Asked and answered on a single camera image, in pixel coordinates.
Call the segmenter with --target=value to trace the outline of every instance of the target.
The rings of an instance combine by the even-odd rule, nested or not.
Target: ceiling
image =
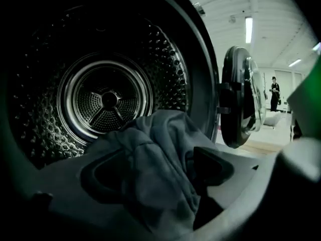
[[[219,68],[231,46],[248,49],[259,67],[308,73],[318,57],[317,39],[293,0],[191,0],[200,3]],[[245,17],[253,18],[252,41],[245,43]],[[288,65],[302,61],[293,67]]]

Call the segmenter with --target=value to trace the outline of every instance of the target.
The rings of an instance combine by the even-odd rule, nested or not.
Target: fluorescent light
[[[245,18],[245,27],[246,27],[246,36],[245,36],[245,43],[251,43],[252,39],[252,29],[253,29],[253,18],[246,17]]]
[[[317,43],[315,47],[312,48],[313,51],[317,51],[321,47],[321,43]]]
[[[293,65],[299,63],[300,61],[301,61],[301,59],[297,59],[295,62],[292,62],[292,63],[289,65],[289,67],[292,67]]]

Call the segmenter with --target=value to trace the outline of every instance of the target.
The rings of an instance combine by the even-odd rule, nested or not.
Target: gray garment
[[[87,153],[124,150],[130,165],[121,192],[134,217],[161,239],[193,231],[200,196],[187,176],[195,176],[186,160],[194,146],[213,147],[186,113],[158,110],[99,138]]]

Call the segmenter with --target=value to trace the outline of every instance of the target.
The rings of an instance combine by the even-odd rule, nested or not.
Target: washing machine drum
[[[158,109],[186,111],[215,137],[217,64],[187,0],[27,7],[7,97],[11,131],[36,167],[80,156],[98,136]]]

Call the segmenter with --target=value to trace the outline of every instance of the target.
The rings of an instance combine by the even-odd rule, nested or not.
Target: floor
[[[248,141],[234,150],[234,153],[243,156],[251,154],[268,155],[280,151],[290,143],[291,114],[282,112],[281,119],[275,127],[263,125],[260,131],[254,132]],[[222,133],[218,130],[216,143],[221,149],[229,149],[222,138]]]

